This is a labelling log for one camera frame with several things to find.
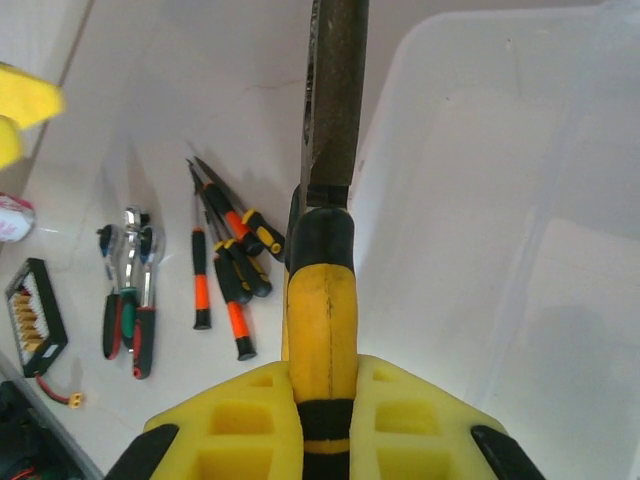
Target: yellow tool grip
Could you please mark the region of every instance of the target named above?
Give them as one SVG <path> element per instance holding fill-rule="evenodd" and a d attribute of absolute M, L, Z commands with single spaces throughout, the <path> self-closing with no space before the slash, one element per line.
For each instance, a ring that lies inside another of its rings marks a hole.
<path fill-rule="evenodd" d="M 353 272 L 318 264 L 289 281 L 289 374 L 296 403 L 356 395 L 358 330 Z"/>
<path fill-rule="evenodd" d="M 287 297 L 289 296 L 289 270 L 284 269 L 284 288 L 282 289 L 282 348 L 280 357 L 284 361 L 289 360 L 289 329 L 287 327 Z"/>
<path fill-rule="evenodd" d="M 353 220 L 345 210 L 316 208 L 298 219 L 287 242 L 291 250 L 283 349 L 288 342 L 304 470 L 322 472 L 324 478 L 345 478 L 349 471 L 358 377 L 353 233 Z"/>

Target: yellow connector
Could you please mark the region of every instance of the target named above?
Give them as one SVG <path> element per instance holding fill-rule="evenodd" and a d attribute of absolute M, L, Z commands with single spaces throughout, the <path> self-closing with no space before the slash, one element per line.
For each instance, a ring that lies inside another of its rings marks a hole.
<path fill-rule="evenodd" d="M 82 405 L 83 401 L 84 395 L 80 392 L 76 392 L 69 397 L 69 402 L 67 403 L 67 405 L 69 405 L 69 408 L 75 409 Z"/>

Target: transparent plastic container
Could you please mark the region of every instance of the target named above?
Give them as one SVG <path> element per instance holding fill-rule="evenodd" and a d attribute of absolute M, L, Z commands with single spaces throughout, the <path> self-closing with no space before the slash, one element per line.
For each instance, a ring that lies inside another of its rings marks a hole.
<path fill-rule="evenodd" d="M 354 191 L 363 353 L 548 478 L 640 476 L 640 2 L 420 24 Z"/>

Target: yellow object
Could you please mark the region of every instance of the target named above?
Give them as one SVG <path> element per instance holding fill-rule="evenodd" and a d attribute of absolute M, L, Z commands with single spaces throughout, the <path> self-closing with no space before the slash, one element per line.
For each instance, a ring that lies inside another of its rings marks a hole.
<path fill-rule="evenodd" d="M 71 395 L 71 397 L 69 397 L 69 402 L 67 403 L 67 405 L 69 405 L 70 408 L 78 408 L 80 405 L 82 405 L 82 402 L 84 401 L 84 395 L 82 395 L 80 392 L 76 392 L 73 395 Z"/>
<path fill-rule="evenodd" d="M 0 169 L 11 165 L 22 156 L 22 141 L 18 124 L 9 117 L 0 116 Z"/>
<path fill-rule="evenodd" d="M 355 293 L 355 276 L 341 265 L 310 265 L 289 280 L 289 373 L 296 403 L 355 398 Z"/>
<path fill-rule="evenodd" d="M 248 256 L 247 258 L 249 259 L 249 261 L 250 261 L 250 262 L 251 262 L 251 264 L 253 265 L 253 268 L 255 268 L 255 269 L 256 269 L 256 272 L 258 272 L 258 274 L 260 275 L 260 278 L 261 278 L 263 281 L 265 281 L 265 282 L 269 283 L 269 277 L 267 277 L 267 274 L 266 274 L 266 273 L 264 273 L 264 270 L 262 269 L 262 267 L 260 266 L 260 264 L 258 263 L 258 261 L 257 261 L 255 258 L 251 257 L 251 256 Z"/>
<path fill-rule="evenodd" d="M 55 85 L 9 65 L 0 65 L 0 115 L 21 130 L 64 110 L 62 92 Z"/>
<path fill-rule="evenodd" d="M 273 236 L 271 235 L 271 233 L 269 232 L 269 230 L 267 230 L 264 227 L 258 227 L 256 229 L 256 234 L 258 235 L 258 238 L 260 239 L 260 241 L 265 244 L 265 245 L 272 245 L 273 243 L 276 241 L 275 238 L 273 238 Z M 277 252 L 273 252 L 273 253 L 280 253 L 281 247 L 280 244 L 276 243 L 277 245 Z"/>
<path fill-rule="evenodd" d="M 302 428 L 288 364 L 252 370 L 152 418 L 180 427 L 152 480 L 299 480 Z"/>
<path fill-rule="evenodd" d="M 376 357 L 360 356 L 351 420 L 351 479 L 495 480 L 471 437 L 497 420 Z"/>
<path fill-rule="evenodd" d="M 64 110 L 58 87 L 0 63 L 0 169 L 22 156 L 18 131 Z"/>
<path fill-rule="evenodd" d="M 358 357 L 352 480 L 495 479 L 470 429 L 493 418 L 376 357 Z M 300 480 L 302 430 L 289 364 L 206 390 L 147 422 L 180 430 L 152 480 Z"/>
<path fill-rule="evenodd" d="M 280 347 L 280 358 L 289 360 L 289 329 L 287 327 L 287 298 L 289 297 L 289 269 L 284 268 L 284 286 L 282 287 L 282 346 Z"/>
<path fill-rule="evenodd" d="M 256 213 L 256 211 L 253 208 L 250 208 L 249 210 L 244 212 L 244 215 L 242 216 L 242 223 L 246 225 L 254 213 Z"/>

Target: yellow foam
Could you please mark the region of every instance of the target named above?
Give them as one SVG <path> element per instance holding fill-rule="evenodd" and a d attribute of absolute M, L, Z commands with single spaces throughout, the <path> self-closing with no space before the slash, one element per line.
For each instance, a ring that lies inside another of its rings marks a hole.
<path fill-rule="evenodd" d="M 444 390 L 376 357 L 360 355 L 351 420 L 351 478 L 495 480 L 471 437 L 504 428 Z"/>
<path fill-rule="evenodd" d="M 299 480 L 303 439 L 288 362 L 236 377 L 151 420 L 180 430 L 152 480 Z M 358 357 L 353 480 L 495 479 L 470 435 L 496 420 L 376 357 Z"/>
<path fill-rule="evenodd" d="M 0 115 L 24 130 L 64 110 L 58 87 L 10 65 L 0 64 Z"/>
<path fill-rule="evenodd" d="M 152 480 L 302 477 L 303 441 L 288 364 L 276 362 L 204 391 L 147 422 L 180 430 Z"/>
<path fill-rule="evenodd" d="M 0 115 L 0 170 L 22 157 L 22 141 L 18 125 Z"/>

